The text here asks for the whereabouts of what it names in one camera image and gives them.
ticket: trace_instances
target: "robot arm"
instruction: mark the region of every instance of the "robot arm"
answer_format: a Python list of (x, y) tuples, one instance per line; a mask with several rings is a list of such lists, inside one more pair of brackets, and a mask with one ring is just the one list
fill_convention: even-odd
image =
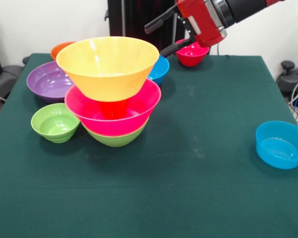
[(145, 26), (150, 34), (173, 16), (182, 22), (190, 37), (174, 43), (160, 52), (164, 57), (197, 41), (201, 47), (210, 47), (222, 41), (226, 28), (281, 0), (176, 0), (176, 4)]

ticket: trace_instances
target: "table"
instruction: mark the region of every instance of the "table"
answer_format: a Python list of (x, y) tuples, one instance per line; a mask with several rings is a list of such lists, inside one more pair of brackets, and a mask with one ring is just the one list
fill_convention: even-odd
[(54, 144), (30, 126), (33, 54), (0, 114), (0, 238), (295, 238), (298, 168), (266, 165), (255, 129), (295, 123), (261, 57), (170, 58), (163, 97), (130, 145), (79, 127)]

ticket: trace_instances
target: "white wall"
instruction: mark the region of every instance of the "white wall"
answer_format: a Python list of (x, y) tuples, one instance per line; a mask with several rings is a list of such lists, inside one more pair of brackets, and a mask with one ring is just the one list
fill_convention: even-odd
[[(107, 0), (0, 0), (2, 64), (21, 64), (61, 42), (109, 35), (106, 9)], [(298, 65), (298, 0), (277, 3), (227, 31), (222, 55), (262, 55), (274, 77), (281, 61)]]
[[(227, 29), (221, 55), (261, 55), (276, 78), (283, 60), (298, 66), (298, 0), (279, 2)], [(216, 54), (216, 46), (211, 53)]]
[(0, 0), (0, 61), (20, 64), (62, 42), (109, 35), (107, 0)]

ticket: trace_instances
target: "blue bowl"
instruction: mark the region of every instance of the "blue bowl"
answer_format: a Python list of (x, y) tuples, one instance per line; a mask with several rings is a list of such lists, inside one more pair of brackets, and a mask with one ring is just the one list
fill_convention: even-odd
[(160, 84), (168, 73), (169, 68), (169, 61), (165, 57), (160, 56), (151, 70), (148, 79), (153, 80), (156, 84)]
[(284, 121), (268, 121), (256, 130), (256, 150), (267, 164), (278, 169), (298, 166), (298, 127)]

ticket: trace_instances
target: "pink bowl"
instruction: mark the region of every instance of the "pink bowl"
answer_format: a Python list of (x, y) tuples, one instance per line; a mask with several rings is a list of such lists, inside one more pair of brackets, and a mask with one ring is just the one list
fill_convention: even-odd
[(207, 55), (210, 48), (205, 47), (202, 48), (200, 45), (195, 42), (189, 46), (186, 46), (176, 52), (176, 55), (178, 56), (179, 61), (188, 67), (194, 67), (197, 66), (203, 58)]
[(146, 79), (141, 90), (128, 99), (127, 114), (121, 119), (106, 119), (99, 101), (87, 98), (75, 85), (65, 95), (65, 104), (92, 132), (105, 136), (122, 136), (144, 125), (160, 98), (161, 90), (158, 85)]

